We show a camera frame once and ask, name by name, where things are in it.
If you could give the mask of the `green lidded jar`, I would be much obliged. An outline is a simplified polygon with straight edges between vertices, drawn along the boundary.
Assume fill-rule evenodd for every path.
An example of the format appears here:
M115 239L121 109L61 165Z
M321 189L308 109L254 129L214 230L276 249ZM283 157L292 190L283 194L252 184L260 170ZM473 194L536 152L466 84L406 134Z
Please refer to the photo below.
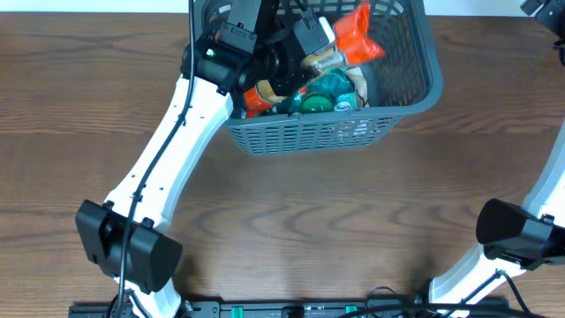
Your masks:
M322 113L334 110L334 98L321 86L310 86L301 97L300 111L302 113Z

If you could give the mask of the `green coffee mix bag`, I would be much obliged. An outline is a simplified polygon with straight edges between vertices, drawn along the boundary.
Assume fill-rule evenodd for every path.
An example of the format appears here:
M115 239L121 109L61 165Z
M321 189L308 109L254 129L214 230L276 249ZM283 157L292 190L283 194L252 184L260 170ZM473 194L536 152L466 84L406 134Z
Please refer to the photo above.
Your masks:
M269 110L262 112L262 115L263 116L282 115L282 114L292 115L295 113L311 114L311 113L302 113L299 109L301 97L305 93L305 89L310 86L321 86L326 88L327 91L334 98L334 102L335 102L335 98L338 95L355 93L354 84L344 72L340 70L332 71L326 73L324 76L315 80L311 84L300 88L296 93L294 93L287 99L277 103L275 106L272 106Z

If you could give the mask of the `white brown snack bag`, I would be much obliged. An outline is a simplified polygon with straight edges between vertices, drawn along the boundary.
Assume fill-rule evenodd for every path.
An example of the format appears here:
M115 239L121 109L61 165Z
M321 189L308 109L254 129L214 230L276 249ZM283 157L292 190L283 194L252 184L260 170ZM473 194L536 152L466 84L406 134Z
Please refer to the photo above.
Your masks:
M350 68L345 72L345 74L354 84L358 108L362 109L368 107L369 102L368 102L367 81L362 73L361 68L360 67Z

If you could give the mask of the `tissue multipack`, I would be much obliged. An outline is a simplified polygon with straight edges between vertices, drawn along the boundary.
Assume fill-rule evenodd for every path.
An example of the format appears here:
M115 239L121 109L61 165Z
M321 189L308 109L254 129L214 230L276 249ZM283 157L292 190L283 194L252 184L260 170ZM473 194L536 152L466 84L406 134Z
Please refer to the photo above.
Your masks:
M334 102L335 112L355 111L358 109L358 98L356 93L338 95Z

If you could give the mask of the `red and gold pasta packet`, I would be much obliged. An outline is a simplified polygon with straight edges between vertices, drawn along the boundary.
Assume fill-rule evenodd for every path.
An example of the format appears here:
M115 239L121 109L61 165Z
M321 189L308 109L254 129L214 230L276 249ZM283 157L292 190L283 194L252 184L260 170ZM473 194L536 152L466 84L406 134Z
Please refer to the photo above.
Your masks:
M326 73L337 70L345 73L350 68L360 67L386 55L381 45L368 36L370 11L371 5L363 2L332 25L335 43L320 55L305 59L305 65L311 66L318 75L302 87L318 80ZM291 95L275 95L268 82L261 80L244 92L245 115L248 118L263 116L262 112Z

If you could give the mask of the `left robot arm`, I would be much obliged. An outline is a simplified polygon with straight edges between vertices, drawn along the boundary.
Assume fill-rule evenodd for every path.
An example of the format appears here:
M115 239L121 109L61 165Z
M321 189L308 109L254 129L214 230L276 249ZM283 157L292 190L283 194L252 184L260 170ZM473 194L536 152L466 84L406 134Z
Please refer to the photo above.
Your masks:
M295 92L312 77L304 61L336 40L330 22L298 1L234 1L226 18L207 23L198 2L188 10L189 42L161 123L117 187L75 216L88 260L117 281L117 294L72 306L72 317L184 314L173 283L183 248L168 232L198 160L246 91L266 82L278 95Z

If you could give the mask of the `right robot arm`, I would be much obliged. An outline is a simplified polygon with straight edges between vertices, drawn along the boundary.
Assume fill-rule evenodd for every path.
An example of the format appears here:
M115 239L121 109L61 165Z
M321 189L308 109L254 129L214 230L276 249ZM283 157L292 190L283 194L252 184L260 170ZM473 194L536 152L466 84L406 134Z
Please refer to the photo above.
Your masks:
M518 310L487 305L485 297L513 277L542 265L564 263L564 134L558 133L537 183L520 205L489 200L476 225L476 243L444 274L433 278L414 313L421 317L530 317L523 299Z

